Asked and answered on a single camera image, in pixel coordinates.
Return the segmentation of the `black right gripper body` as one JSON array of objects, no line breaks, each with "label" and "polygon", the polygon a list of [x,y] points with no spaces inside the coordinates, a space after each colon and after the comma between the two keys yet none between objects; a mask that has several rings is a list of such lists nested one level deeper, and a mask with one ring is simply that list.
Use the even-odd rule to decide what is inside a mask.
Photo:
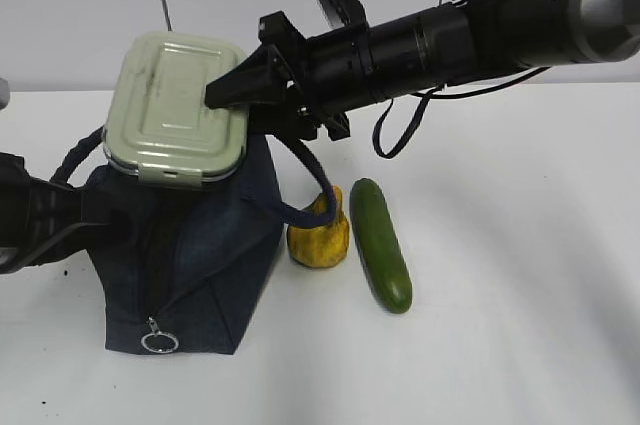
[{"label": "black right gripper body", "polygon": [[344,112],[329,113],[319,104],[319,94],[311,84],[308,70],[307,39],[286,17],[278,11],[260,18],[259,40],[273,55],[274,71],[280,78],[280,100],[285,96],[296,96],[301,102],[300,117],[305,131],[300,138],[314,140],[317,129],[325,127],[331,140],[349,136],[349,119]]}]

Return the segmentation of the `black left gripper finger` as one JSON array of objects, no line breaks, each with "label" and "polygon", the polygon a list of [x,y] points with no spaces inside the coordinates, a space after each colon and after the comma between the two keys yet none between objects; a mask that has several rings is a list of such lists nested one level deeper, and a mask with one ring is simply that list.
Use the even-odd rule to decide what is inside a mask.
[{"label": "black left gripper finger", "polygon": [[80,188],[81,245],[132,245],[138,237],[139,194],[126,183],[98,183]]}]

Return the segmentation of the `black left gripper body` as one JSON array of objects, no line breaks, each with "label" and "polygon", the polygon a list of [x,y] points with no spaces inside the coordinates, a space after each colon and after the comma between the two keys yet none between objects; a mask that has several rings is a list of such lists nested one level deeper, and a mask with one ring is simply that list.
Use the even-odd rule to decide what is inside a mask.
[{"label": "black left gripper body", "polygon": [[82,192],[78,188],[34,179],[30,188],[26,244],[20,265],[61,261],[81,249]]}]

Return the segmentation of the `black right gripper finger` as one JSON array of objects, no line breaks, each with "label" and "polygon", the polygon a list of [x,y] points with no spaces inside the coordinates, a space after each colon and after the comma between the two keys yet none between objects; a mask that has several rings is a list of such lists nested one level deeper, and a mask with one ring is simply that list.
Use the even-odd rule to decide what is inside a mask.
[{"label": "black right gripper finger", "polygon": [[280,78],[272,51],[259,46],[237,67],[206,85],[204,103],[210,109],[280,102]]},{"label": "black right gripper finger", "polygon": [[249,135],[303,135],[305,125],[299,114],[301,102],[298,97],[285,96],[281,100],[249,97],[247,104]]}]

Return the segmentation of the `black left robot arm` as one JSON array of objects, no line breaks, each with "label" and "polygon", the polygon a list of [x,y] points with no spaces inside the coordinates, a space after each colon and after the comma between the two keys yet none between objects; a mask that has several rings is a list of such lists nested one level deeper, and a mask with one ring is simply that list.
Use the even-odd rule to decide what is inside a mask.
[{"label": "black left robot arm", "polygon": [[64,260],[91,248],[111,246],[131,228],[128,214],[105,189],[106,167],[85,185],[69,178],[101,144],[103,127],[72,147],[49,180],[29,174],[22,156],[1,155],[1,273]]}]

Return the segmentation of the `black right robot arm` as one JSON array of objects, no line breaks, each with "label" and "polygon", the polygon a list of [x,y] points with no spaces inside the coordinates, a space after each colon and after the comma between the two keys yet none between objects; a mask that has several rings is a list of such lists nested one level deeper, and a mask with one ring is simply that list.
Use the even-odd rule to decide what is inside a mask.
[{"label": "black right robot arm", "polygon": [[639,51],[639,0],[452,0],[370,25],[359,0],[318,0],[330,30],[303,36],[282,12],[259,47],[206,87],[260,134],[347,138],[351,110],[529,69],[615,63]]}]

